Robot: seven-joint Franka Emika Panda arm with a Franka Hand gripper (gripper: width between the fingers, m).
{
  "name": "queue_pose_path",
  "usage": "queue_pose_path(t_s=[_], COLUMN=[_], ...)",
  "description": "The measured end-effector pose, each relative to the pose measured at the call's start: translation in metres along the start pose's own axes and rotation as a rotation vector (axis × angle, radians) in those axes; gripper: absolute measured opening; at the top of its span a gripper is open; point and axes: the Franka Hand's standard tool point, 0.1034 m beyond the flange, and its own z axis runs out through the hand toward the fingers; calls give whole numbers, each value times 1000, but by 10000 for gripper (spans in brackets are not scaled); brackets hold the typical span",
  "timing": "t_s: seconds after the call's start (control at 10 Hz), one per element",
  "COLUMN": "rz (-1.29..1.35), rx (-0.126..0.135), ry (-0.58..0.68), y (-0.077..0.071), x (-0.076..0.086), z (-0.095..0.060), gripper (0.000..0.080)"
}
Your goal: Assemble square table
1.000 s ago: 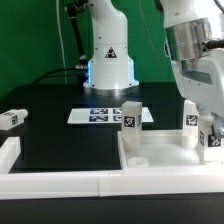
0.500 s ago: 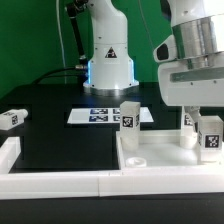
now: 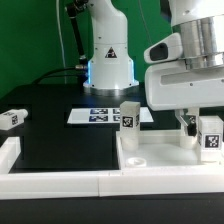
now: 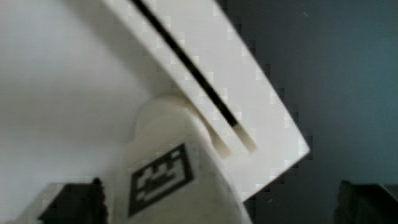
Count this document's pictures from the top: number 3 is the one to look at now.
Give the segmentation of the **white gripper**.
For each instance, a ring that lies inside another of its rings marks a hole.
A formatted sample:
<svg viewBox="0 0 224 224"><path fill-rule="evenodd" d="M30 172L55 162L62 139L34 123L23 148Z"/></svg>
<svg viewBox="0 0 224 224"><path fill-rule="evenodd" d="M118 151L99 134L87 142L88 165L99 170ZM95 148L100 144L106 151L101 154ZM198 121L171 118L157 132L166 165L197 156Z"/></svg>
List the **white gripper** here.
<svg viewBox="0 0 224 224"><path fill-rule="evenodd" d="M184 134L197 134L196 116L187 108L224 106L224 67L187 70L183 61L152 65L146 70L147 104L154 111L176 110Z"/></svg>

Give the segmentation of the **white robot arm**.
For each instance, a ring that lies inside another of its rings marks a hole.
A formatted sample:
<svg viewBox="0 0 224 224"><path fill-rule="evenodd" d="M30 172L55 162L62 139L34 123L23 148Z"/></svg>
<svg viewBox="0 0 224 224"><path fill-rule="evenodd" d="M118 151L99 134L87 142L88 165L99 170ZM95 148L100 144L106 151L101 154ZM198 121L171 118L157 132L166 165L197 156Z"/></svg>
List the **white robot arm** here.
<svg viewBox="0 0 224 224"><path fill-rule="evenodd" d="M199 110L224 106L224 0L168 0L172 33L144 51L147 104L154 111L173 110L182 126L195 116L196 130L223 129L217 117ZM138 86L128 55L127 18L111 0L73 0L71 20L88 10L93 28L93 56L80 55L90 93L121 94Z"/></svg>

